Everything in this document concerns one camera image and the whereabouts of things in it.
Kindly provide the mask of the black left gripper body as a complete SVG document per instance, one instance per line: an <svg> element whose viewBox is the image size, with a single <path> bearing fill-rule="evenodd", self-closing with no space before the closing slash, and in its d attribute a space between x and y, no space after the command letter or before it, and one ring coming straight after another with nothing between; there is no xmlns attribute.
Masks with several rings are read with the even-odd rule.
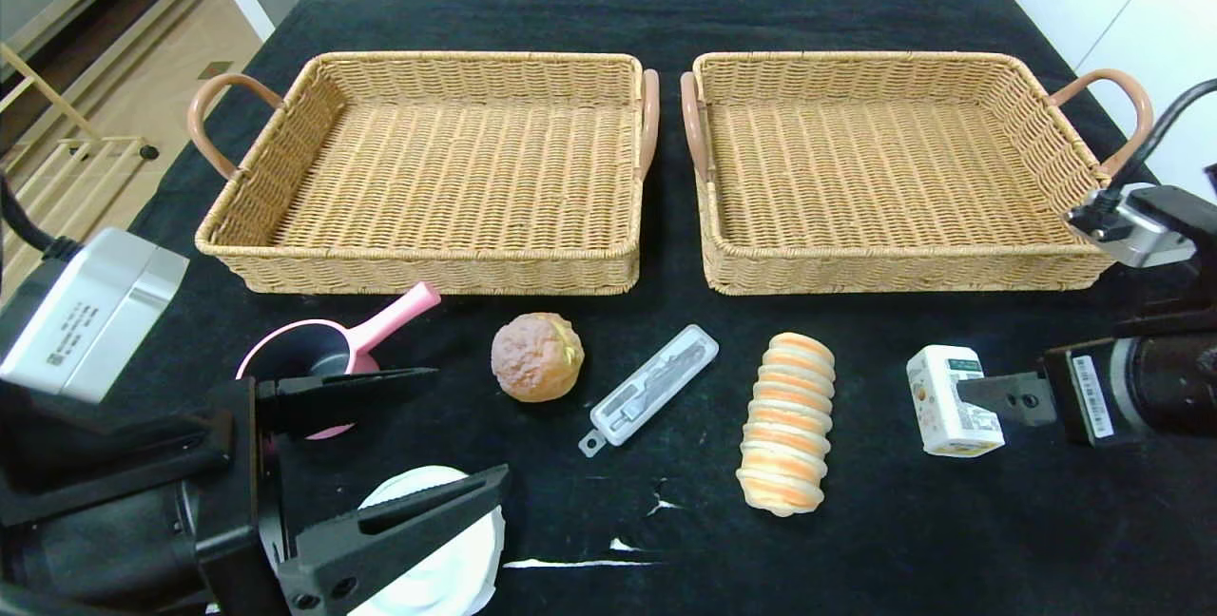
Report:
<svg viewBox="0 0 1217 616"><path fill-rule="evenodd" d="M116 469L43 493L2 483L5 615L287 615L260 537L249 381L127 433Z"/></svg>

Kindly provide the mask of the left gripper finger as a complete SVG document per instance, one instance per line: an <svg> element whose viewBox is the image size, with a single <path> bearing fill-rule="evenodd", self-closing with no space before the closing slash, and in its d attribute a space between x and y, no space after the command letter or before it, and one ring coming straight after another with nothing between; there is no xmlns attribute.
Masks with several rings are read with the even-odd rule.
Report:
<svg viewBox="0 0 1217 616"><path fill-rule="evenodd" d="M473 615L494 590L512 469L424 466L302 530L277 565L291 615Z"/></svg>
<svg viewBox="0 0 1217 616"><path fill-rule="evenodd" d="M430 366L353 375L267 379L256 383L260 433L321 433L427 394L439 377Z"/></svg>

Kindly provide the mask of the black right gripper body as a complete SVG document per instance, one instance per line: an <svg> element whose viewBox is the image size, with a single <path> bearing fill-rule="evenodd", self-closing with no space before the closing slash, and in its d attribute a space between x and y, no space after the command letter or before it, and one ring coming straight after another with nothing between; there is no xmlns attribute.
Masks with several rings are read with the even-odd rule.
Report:
<svg viewBox="0 0 1217 616"><path fill-rule="evenodd" d="M1216 435L1216 335L1099 338L1043 355L1069 439L1095 448L1148 435Z"/></svg>

